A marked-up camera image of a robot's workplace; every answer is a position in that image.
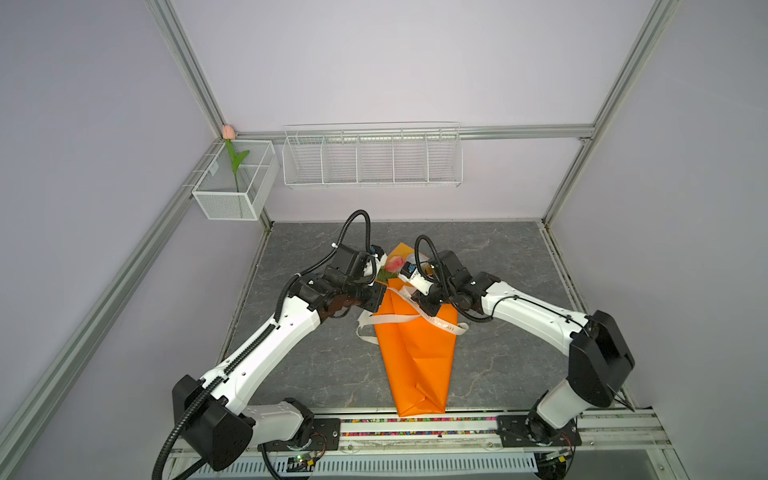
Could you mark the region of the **white ribbon strip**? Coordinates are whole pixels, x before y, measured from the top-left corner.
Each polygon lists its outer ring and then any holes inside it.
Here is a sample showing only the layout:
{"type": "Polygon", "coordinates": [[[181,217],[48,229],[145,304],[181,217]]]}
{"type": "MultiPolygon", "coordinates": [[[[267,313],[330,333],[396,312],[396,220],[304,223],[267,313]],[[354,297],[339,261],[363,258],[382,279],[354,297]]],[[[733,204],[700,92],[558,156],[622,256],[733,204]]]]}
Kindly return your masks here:
{"type": "Polygon", "coordinates": [[[444,332],[450,333],[454,336],[461,336],[467,333],[469,330],[469,325],[464,322],[458,322],[456,325],[442,319],[439,317],[433,317],[426,314],[425,311],[421,309],[421,307],[412,300],[411,295],[413,293],[416,293],[417,290],[414,287],[405,286],[401,288],[400,290],[394,289],[392,287],[387,288],[387,292],[390,293],[391,297],[400,298],[403,300],[406,304],[408,304],[413,310],[413,314],[384,314],[384,315],[373,315],[370,312],[363,312],[358,317],[358,325],[356,328],[356,335],[357,337],[367,343],[378,345],[379,341],[375,336],[368,336],[363,335],[361,333],[361,330],[366,326],[377,326],[377,325],[384,325],[384,324],[404,324],[404,323],[410,323],[415,320],[424,320],[431,326],[438,328],[439,330],[442,330],[444,332]]]}

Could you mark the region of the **dark pink rose fake flower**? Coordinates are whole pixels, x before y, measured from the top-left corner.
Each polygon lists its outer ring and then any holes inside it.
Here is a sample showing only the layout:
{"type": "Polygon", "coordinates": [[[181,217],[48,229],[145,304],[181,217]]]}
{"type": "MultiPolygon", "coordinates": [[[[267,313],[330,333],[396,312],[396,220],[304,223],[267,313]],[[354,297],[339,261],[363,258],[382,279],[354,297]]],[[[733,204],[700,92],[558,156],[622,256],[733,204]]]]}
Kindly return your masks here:
{"type": "Polygon", "coordinates": [[[406,263],[401,256],[390,256],[383,267],[379,269],[376,280],[387,284],[390,279],[396,279],[406,263]]]}

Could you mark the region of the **orange wrapping paper sheet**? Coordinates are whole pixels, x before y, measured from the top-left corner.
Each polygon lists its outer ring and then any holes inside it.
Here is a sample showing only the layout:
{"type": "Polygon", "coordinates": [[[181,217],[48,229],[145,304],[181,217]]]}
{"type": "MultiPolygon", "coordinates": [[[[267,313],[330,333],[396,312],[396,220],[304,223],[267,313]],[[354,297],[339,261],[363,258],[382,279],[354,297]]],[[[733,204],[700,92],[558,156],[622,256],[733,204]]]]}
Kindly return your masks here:
{"type": "MultiPolygon", "coordinates": [[[[390,279],[387,287],[407,283],[390,279]]],[[[400,298],[386,292],[374,315],[413,314],[400,298]]],[[[374,326],[396,410],[401,417],[443,414],[450,389],[457,336],[424,320],[374,326]]]]}

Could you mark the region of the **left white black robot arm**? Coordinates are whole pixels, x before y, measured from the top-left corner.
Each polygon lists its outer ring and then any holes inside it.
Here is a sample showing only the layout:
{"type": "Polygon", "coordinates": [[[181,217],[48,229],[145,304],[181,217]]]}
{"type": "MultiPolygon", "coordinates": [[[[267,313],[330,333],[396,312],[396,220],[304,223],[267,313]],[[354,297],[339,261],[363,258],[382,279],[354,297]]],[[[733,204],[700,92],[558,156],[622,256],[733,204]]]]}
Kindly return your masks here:
{"type": "Polygon", "coordinates": [[[260,450],[270,446],[305,450],[314,445],[315,415],[301,402],[286,398],[251,407],[249,401],[286,355],[325,320],[353,306],[375,313],[385,292],[378,281],[293,277],[283,288],[275,313],[243,345],[202,377],[186,375],[173,387],[175,425],[155,460],[152,478],[162,478],[178,440],[199,456],[180,473],[182,479],[205,465],[221,471],[252,445],[260,450]]]}

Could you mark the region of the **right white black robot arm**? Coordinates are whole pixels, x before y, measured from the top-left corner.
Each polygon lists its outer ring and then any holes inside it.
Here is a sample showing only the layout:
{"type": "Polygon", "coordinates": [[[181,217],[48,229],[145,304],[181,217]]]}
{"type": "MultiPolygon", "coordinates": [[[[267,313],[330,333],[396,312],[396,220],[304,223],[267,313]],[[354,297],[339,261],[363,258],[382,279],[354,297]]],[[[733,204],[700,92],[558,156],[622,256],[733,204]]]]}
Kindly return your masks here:
{"type": "Polygon", "coordinates": [[[565,378],[536,401],[525,419],[524,435],[537,445],[551,444],[584,411],[610,407],[634,369],[615,319],[603,311],[585,314],[557,307],[486,272],[460,278],[454,289],[417,272],[399,278],[415,288],[413,299],[426,310],[452,304],[467,317],[505,321],[568,358],[565,378]]]}

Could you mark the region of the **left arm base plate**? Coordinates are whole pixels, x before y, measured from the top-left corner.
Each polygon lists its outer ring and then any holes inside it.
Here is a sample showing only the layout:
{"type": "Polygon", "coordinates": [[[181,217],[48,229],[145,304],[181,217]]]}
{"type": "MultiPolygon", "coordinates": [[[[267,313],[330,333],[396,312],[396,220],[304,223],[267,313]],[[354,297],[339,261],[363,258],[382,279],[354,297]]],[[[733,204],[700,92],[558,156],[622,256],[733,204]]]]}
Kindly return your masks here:
{"type": "Polygon", "coordinates": [[[339,449],[340,440],[340,418],[315,417],[309,424],[302,426],[293,439],[267,442],[266,451],[336,451],[339,449]]]}

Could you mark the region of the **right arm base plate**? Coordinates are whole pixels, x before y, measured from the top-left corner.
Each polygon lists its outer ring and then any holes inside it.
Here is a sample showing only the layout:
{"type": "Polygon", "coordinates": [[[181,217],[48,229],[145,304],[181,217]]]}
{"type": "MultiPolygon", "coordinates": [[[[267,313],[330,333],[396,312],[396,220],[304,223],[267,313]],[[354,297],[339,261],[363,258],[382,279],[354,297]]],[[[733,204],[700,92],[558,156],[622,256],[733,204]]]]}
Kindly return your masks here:
{"type": "Polygon", "coordinates": [[[564,427],[554,429],[546,423],[531,426],[527,414],[503,414],[496,418],[497,434],[505,448],[522,447],[578,447],[582,439],[576,418],[564,427]]]}

